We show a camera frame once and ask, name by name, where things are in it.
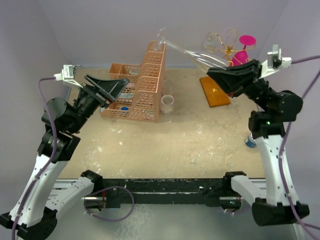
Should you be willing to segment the clear wine glass back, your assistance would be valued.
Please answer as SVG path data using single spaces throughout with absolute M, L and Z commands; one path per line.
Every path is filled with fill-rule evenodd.
M 210 68 L 217 68 L 218 70 L 227 69 L 228 64 L 220 58 L 215 57 L 210 52 L 188 50 L 167 40 L 165 37 L 165 30 L 166 28 L 162 27 L 158 31 L 153 45 L 155 50 L 159 50 L 162 45 L 166 45 L 189 58 L 198 69 L 205 73 L 207 73 Z

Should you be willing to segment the clear flute wine glass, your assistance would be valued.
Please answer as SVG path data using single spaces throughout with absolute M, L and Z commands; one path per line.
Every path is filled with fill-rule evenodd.
M 163 81 L 163 95 L 170 95 L 174 94 L 174 82 L 170 79 L 166 79 Z

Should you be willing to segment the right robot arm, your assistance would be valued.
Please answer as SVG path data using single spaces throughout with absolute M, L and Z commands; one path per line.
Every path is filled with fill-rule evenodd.
M 310 213 L 308 205 L 300 203 L 293 186 L 284 147 L 288 134 L 284 123 L 296 120 L 303 100 L 289 90 L 274 91 L 264 80 L 291 64 L 290 57 L 263 63 L 253 59 L 238 66 L 228 66 L 214 58 L 206 72 L 229 97 L 245 95 L 262 109 L 251 112 L 248 128 L 262 159 L 266 190 L 260 190 L 239 173 L 222 183 L 226 195 L 239 193 L 246 199 L 260 227 L 293 224 L 297 222 L 296 217 L 304 218 Z

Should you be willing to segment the clear round wine glass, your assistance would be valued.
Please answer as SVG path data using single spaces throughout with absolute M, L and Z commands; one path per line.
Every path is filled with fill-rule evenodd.
M 160 109 L 164 114 L 164 122 L 169 124 L 171 122 L 171 112 L 174 109 L 174 98 L 172 95 L 164 95 L 161 98 Z

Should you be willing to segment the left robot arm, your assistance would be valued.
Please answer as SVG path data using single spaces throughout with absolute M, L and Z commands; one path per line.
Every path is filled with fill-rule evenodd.
M 62 170 L 72 158 L 80 138 L 78 133 L 99 107 L 107 107 L 120 96 L 129 80 L 102 80 L 86 75 L 86 84 L 58 73 L 51 77 L 78 87 L 73 104 L 55 97 L 45 100 L 42 122 L 45 133 L 37 149 L 35 165 L 25 189 L 13 209 L 0 216 L 0 223 L 11 231 L 11 238 L 45 240 L 57 226 L 59 218 L 83 197 L 105 192 L 103 177 L 91 170 L 63 193 L 50 199 L 50 193 Z

